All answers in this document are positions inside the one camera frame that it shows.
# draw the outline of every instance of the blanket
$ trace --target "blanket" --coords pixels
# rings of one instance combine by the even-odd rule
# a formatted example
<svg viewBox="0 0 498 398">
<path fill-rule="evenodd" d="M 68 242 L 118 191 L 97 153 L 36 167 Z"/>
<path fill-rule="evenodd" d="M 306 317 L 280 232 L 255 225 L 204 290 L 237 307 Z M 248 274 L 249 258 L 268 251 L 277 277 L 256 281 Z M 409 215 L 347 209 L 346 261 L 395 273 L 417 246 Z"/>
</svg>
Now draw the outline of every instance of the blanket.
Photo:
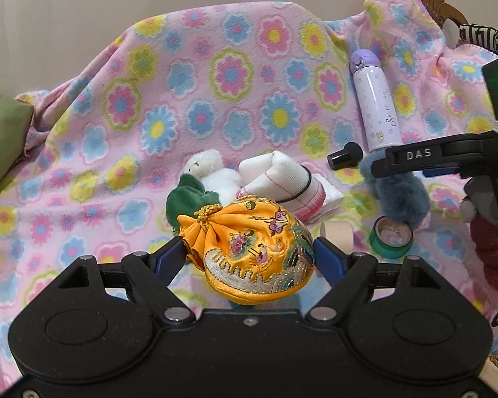
<svg viewBox="0 0 498 398">
<path fill-rule="evenodd" d="M 332 172 L 326 162 L 347 142 L 367 145 L 348 69 L 354 50 L 371 49 L 381 60 L 405 143 L 491 129 L 481 66 L 492 53 L 449 49 L 420 0 L 366 0 L 364 9 L 332 22 L 288 2 L 155 16 L 125 31 L 69 82 L 18 97 L 36 115 L 28 159 L 0 184 L 1 390 L 19 376 L 7 345 L 13 318 L 78 256 L 118 262 L 166 243 L 166 195 L 201 150 L 218 149 L 234 168 L 281 150 L 324 175 L 345 194 L 333 218 L 353 224 L 356 251 L 372 252 L 376 199 L 359 171 Z M 498 292 L 487 286 L 468 226 L 457 217 L 464 181 L 424 183 L 432 212 L 410 254 L 490 318 Z M 170 288 L 198 315 L 204 307 L 229 308 L 193 265 Z M 327 290 L 316 273 L 271 306 L 305 312 Z"/>
</svg>

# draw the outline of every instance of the black cap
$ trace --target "black cap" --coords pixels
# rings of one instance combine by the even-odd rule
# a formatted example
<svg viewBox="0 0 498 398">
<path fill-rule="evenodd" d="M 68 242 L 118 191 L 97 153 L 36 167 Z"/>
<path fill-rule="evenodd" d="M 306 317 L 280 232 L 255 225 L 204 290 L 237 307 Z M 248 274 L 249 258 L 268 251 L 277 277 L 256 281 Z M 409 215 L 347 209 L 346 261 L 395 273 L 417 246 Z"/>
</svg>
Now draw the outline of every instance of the black cap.
<svg viewBox="0 0 498 398">
<path fill-rule="evenodd" d="M 346 143 L 341 151 L 327 156 L 328 166 L 332 170 L 339 170 L 344 167 L 356 167 L 362 158 L 362 148 L 356 142 Z"/>
</svg>

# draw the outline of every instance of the yellow embroidered pouch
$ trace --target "yellow embroidered pouch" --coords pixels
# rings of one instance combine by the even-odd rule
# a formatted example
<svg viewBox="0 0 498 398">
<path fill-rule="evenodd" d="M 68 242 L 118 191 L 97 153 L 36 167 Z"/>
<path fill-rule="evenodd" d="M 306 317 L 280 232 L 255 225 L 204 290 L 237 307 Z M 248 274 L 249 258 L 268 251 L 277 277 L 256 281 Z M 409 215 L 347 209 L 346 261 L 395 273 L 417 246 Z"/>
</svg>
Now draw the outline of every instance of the yellow embroidered pouch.
<svg viewBox="0 0 498 398">
<path fill-rule="evenodd" d="M 302 288 L 315 263 L 313 240 L 299 220 L 269 199 L 245 196 L 179 215 L 189 260 L 233 302 L 253 305 Z"/>
</svg>

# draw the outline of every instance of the green cloth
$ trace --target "green cloth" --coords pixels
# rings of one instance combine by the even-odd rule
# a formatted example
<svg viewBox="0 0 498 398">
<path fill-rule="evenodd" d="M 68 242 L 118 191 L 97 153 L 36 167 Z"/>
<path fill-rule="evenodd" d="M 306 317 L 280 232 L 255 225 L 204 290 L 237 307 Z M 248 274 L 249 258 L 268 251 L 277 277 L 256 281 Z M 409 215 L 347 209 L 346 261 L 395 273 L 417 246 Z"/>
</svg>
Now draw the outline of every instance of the green cloth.
<svg viewBox="0 0 498 398">
<path fill-rule="evenodd" d="M 33 107 L 0 95 L 0 180 L 24 153 Z"/>
<path fill-rule="evenodd" d="M 179 184 L 166 198 L 166 220 L 179 234 L 181 224 L 177 221 L 179 215 L 194 217 L 194 212 L 203 206 L 219 203 L 219 195 L 215 191 L 205 191 L 201 181 L 189 173 L 184 173 Z"/>
</svg>

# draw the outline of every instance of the roll of tape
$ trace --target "roll of tape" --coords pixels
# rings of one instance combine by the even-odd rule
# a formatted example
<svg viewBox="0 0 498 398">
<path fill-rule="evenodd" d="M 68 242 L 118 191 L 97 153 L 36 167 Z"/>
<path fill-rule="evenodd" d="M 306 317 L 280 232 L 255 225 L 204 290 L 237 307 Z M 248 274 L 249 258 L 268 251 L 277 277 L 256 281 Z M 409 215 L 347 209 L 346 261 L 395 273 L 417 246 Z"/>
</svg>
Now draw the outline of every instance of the roll of tape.
<svg viewBox="0 0 498 398">
<path fill-rule="evenodd" d="M 351 254 L 354 248 L 352 225 L 348 221 L 335 220 L 321 223 L 320 236 L 324 236 L 345 254 Z"/>
<path fill-rule="evenodd" d="M 395 223 L 386 216 L 379 217 L 369 235 L 375 253 L 387 259 L 404 256 L 413 244 L 413 230 L 402 223 Z"/>
</svg>

